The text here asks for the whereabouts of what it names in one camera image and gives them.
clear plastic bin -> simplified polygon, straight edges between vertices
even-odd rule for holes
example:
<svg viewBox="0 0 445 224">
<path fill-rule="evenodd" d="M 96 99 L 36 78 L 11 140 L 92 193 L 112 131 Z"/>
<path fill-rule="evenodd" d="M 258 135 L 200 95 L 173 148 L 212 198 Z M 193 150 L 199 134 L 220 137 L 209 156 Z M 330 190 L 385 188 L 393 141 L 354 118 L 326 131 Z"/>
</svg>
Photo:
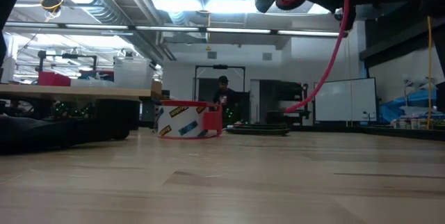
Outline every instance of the clear plastic bin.
<svg viewBox="0 0 445 224">
<path fill-rule="evenodd" d="M 114 83 L 112 81 L 102 81 L 102 80 L 87 80 L 87 79 L 72 79 L 71 87 L 77 88 L 114 88 Z"/>
<path fill-rule="evenodd" d="M 150 89 L 154 71 L 150 60 L 141 58 L 115 58 L 114 84 L 116 88 Z"/>
</svg>

man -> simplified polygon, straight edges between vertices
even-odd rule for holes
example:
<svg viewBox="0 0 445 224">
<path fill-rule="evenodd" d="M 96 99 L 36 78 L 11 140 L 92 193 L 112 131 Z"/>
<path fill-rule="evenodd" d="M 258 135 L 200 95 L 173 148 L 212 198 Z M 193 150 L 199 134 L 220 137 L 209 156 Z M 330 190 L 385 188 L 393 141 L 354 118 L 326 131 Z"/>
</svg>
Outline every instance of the man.
<svg viewBox="0 0 445 224">
<path fill-rule="evenodd" d="M 220 104 L 224 109 L 233 106 L 236 103 L 235 91 L 227 87 L 229 80 L 223 75 L 218 82 L 220 89 L 213 96 L 213 103 Z"/>
</svg>

cap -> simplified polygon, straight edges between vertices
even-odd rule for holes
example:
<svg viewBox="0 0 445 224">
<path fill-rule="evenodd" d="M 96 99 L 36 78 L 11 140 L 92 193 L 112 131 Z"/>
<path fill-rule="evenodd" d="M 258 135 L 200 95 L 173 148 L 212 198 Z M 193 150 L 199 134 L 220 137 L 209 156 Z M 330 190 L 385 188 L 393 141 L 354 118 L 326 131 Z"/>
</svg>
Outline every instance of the cap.
<svg viewBox="0 0 445 224">
<path fill-rule="evenodd" d="M 218 81 L 221 82 L 221 83 L 227 83 L 227 82 L 229 82 L 229 80 L 227 79 L 227 77 L 226 77 L 225 75 L 222 75 L 222 76 L 218 79 Z"/>
</svg>

white wall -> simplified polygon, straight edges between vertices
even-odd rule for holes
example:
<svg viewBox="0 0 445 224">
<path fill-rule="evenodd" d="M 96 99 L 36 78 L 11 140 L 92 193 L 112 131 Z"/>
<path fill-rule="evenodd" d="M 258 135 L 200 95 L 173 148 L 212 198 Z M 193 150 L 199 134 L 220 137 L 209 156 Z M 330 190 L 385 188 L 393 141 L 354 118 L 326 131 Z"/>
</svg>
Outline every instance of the white wall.
<svg viewBox="0 0 445 224">
<path fill-rule="evenodd" d="M 360 74 L 359 50 L 362 48 L 364 23 L 355 22 L 347 38 L 341 42 L 334 66 L 327 81 L 356 79 Z M 320 81 L 331 59 L 337 38 L 294 37 L 282 50 L 281 72 L 282 80 L 307 83 L 308 93 L 314 89 L 314 84 Z M 312 103 L 308 109 L 313 111 Z M 304 125 L 312 124 L 311 114 Z"/>
<path fill-rule="evenodd" d="M 200 68 L 198 78 L 215 78 L 221 75 L 227 76 L 229 79 L 229 87 L 235 91 L 243 91 L 243 71 L 233 69 L 214 70 L 212 68 Z M 163 89 L 170 90 L 170 96 L 177 99 L 193 98 L 193 77 L 195 76 L 195 65 L 190 63 L 165 63 L 163 69 Z M 281 79 L 279 67 L 264 67 L 247 65 L 245 70 L 245 90 L 250 90 L 251 79 Z"/>
<path fill-rule="evenodd" d="M 419 49 L 403 57 L 369 68 L 370 77 L 375 77 L 377 96 L 382 103 L 404 95 L 403 75 L 411 78 L 428 77 L 428 49 Z M 432 50 L 432 77 L 436 83 L 445 81 L 437 51 Z"/>
<path fill-rule="evenodd" d="M 277 66 L 281 63 L 281 50 L 276 50 L 274 42 L 270 45 L 229 45 L 229 44 L 169 44 L 169 50 L 178 62 L 192 65 L 264 65 Z M 207 58 L 208 48 L 217 52 L 217 59 Z M 271 53 L 271 61 L 263 61 L 263 53 Z"/>
</svg>

wooden table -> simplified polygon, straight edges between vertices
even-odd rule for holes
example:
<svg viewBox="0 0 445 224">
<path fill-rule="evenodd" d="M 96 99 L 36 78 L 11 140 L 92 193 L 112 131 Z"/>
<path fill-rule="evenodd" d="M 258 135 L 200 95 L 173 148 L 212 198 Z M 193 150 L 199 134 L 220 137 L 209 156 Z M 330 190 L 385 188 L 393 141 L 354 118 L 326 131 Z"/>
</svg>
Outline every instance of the wooden table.
<svg viewBox="0 0 445 224">
<path fill-rule="evenodd" d="M 144 100 L 168 99 L 150 89 L 133 88 L 75 88 L 62 86 L 0 85 L 0 95 L 14 95 L 66 102 L 96 99 Z"/>
</svg>

